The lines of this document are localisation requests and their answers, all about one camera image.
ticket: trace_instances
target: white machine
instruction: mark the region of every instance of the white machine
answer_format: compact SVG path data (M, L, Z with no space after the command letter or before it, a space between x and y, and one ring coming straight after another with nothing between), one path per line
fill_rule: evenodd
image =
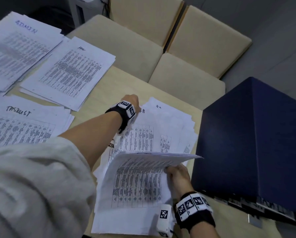
M75 28L98 14L107 16L103 2L108 4L109 0L69 0Z
M160 236L172 238L174 220L172 206L162 204L157 221L157 231Z

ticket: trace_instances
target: table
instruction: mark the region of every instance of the table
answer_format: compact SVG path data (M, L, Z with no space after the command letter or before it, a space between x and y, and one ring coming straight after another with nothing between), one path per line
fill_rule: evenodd
M13 90L11 90L10 93L35 101L39 104L54 105L47 101L20 93L18 91L18 87L15 87ZM98 82L98 84L89 94L80 111L71 112L71 114L75 116L71 127L74 127L75 125L89 120L90 118L103 114L112 104L118 102L125 94L138 95L140 105L146 103L149 98L153 96L156 99L170 106L173 106L174 108L177 108L187 114L192 115L192 120L195 122L194 130L197 134L199 133L202 117L201 110L113 66L107 71L107 73L103 76L103 78ZM192 150L193 154L195 153L195 150L196 144ZM93 170L95 170L99 166L99 164L100 160L96 162ZM191 175L193 169L193 160L189 161L187 167ZM221 204L211 198L208 198L208 200L214 210L214 218L217 224L217 231L221 238L281 238L274 221L263 219L263 228L259 229L247 222L246 213L225 204ZM90 230L93 219L94 213L92 212L89 224L85 232L86 235L91 236ZM130 235L113 234L92 234L92 236L101 238L137 237ZM182 236L189 237L189 234L186 230L183 230Z

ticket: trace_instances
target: blue box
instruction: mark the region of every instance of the blue box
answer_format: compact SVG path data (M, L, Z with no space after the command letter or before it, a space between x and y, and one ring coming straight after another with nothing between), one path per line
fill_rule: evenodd
M195 190L296 212L296 100L249 77L203 111L196 154Z

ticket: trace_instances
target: gray shirt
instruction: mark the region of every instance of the gray shirt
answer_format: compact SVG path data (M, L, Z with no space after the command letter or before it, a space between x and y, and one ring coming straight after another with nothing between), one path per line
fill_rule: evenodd
M61 137L0 148L0 237L81 238L95 204L90 168Z

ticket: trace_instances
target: chair backrest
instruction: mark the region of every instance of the chair backrest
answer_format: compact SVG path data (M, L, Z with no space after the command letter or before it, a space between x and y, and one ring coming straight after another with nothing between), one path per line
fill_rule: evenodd
M74 36L115 55L115 67L145 82L163 53L162 47L154 42L102 15L96 15L67 37Z
M148 83L201 110L225 94L224 82L169 53Z
M250 38L193 6L179 25L167 51L216 78L251 44Z
M183 0L110 0L110 18L163 47Z

